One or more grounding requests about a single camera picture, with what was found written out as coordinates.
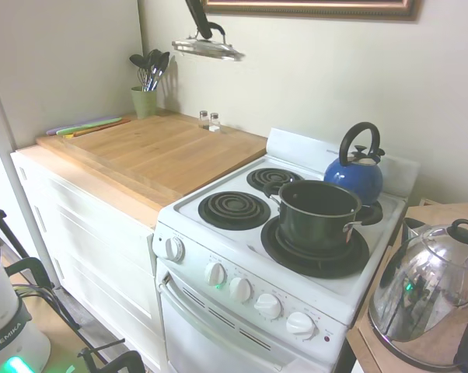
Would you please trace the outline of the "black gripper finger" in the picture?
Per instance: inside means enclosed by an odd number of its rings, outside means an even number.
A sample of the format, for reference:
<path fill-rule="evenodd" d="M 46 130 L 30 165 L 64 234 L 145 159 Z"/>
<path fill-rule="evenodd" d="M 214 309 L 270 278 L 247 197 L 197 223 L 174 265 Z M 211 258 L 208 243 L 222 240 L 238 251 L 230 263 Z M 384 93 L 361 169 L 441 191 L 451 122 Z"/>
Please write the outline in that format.
<path fill-rule="evenodd" d="M 209 26 L 208 19 L 204 13 L 202 1 L 200 0 L 186 0 L 187 7 L 190 14 L 197 26 L 197 31 L 206 40 L 212 38 L 211 27 Z"/>

